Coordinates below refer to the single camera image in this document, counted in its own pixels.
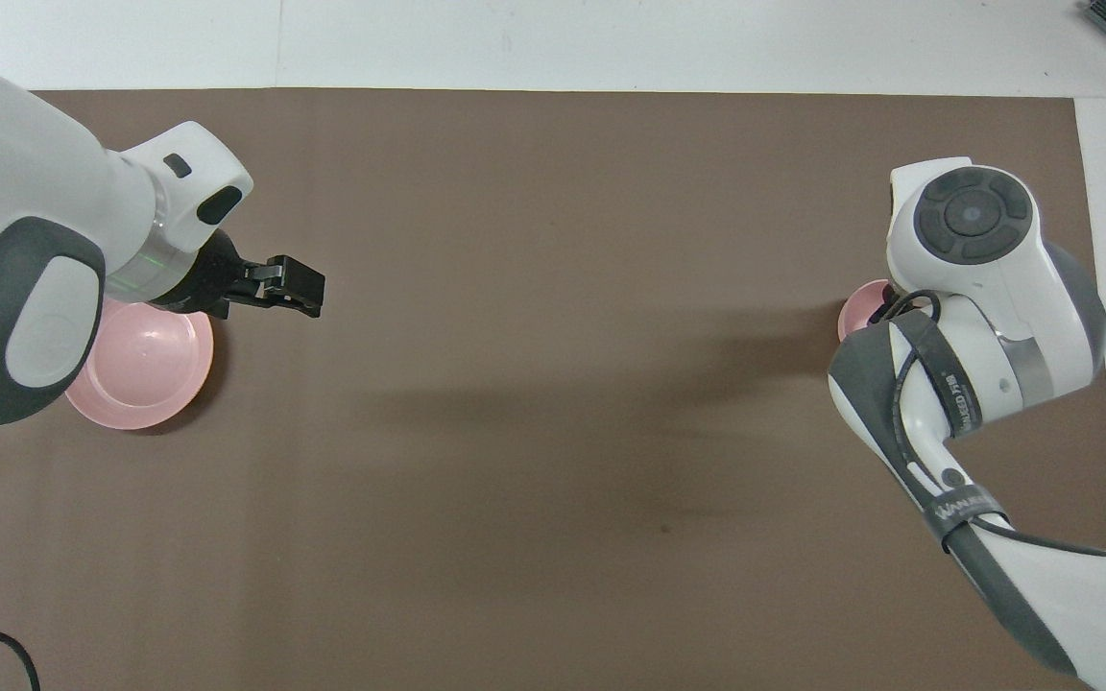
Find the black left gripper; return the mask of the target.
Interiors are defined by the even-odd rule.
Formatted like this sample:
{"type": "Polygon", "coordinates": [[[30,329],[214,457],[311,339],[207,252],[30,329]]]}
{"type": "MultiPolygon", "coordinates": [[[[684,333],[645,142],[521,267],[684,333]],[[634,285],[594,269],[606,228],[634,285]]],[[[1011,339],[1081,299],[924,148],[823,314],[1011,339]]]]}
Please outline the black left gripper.
{"type": "Polygon", "coordinates": [[[215,230],[179,283],[148,303],[176,314],[205,312],[218,320],[228,318],[230,303],[291,308],[319,320],[324,301],[325,276],[319,271],[285,254],[263,263],[246,261],[231,237],[215,230]]]}

